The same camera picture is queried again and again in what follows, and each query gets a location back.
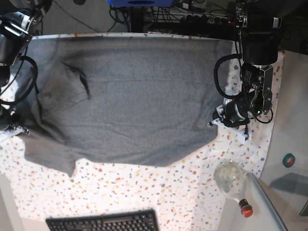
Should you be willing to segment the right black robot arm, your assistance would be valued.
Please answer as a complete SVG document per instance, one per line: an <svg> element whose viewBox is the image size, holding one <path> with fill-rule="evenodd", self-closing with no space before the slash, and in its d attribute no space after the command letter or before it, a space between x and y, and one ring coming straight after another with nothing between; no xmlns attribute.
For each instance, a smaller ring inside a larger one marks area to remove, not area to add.
<svg viewBox="0 0 308 231"><path fill-rule="evenodd" d="M18 124L11 110L4 105L14 108L27 98L36 86L38 67L36 62L26 55L28 45L35 36L35 27L52 5L51 0L2 0L0 2L0 86L10 87L10 67L16 62L21 64L15 74L19 72L26 61L32 65L33 77L24 94L12 102L0 101L0 141L4 141L20 133L29 134L29 130Z"/></svg>

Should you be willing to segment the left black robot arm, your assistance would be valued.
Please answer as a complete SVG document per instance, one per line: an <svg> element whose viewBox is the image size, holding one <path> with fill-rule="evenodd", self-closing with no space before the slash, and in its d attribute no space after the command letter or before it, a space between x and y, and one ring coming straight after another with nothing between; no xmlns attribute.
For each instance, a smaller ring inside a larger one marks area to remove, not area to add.
<svg viewBox="0 0 308 231"><path fill-rule="evenodd" d="M216 89L227 100L216 108L214 115L228 128L247 126L252 119L272 113L272 65L278 59L277 36L282 18L262 12L256 3L235 2L236 53L221 57L214 67ZM242 89L236 95L227 95L219 85L218 69L232 59L239 62Z"/></svg>

